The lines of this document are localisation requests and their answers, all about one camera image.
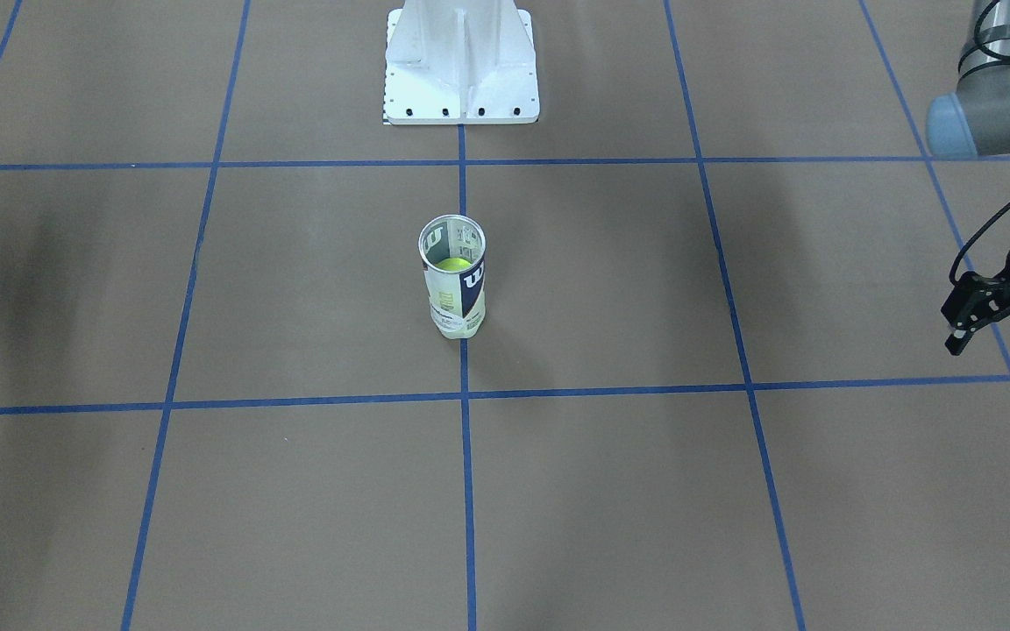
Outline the white tennis ball can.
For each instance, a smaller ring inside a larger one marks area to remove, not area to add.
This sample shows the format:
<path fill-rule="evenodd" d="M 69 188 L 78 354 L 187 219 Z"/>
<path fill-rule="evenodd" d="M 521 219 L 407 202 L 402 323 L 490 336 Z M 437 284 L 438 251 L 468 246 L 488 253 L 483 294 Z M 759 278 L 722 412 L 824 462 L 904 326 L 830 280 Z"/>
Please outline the white tennis ball can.
<path fill-rule="evenodd" d="M 468 216 L 437 216 L 421 230 L 417 247 L 434 326 L 446 339 L 473 338 L 486 319 L 485 232 Z M 465 257 L 473 267 L 442 272 L 434 264 L 445 257 Z"/>

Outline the tennis ball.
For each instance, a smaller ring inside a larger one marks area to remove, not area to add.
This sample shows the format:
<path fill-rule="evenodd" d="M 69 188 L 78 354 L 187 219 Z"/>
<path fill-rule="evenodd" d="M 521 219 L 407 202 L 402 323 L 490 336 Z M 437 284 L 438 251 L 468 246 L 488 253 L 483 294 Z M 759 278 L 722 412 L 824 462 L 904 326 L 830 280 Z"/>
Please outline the tennis ball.
<path fill-rule="evenodd" d="M 434 267 L 440 269 L 442 272 L 457 273 L 473 267 L 473 262 L 469 262 L 465 257 L 445 257 L 440 262 L 434 264 Z"/>

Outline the white pedestal column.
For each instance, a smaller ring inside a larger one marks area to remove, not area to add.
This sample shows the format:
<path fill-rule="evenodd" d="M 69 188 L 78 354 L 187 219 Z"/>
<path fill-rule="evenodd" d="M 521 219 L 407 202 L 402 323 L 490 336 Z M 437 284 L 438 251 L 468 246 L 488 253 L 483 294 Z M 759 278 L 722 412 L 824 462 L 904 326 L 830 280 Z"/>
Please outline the white pedestal column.
<path fill-rule="evenodd" d="M 536 32 L 513 1 L 405 1 L 386 25 L 384 124 L 540 119 Z"/>

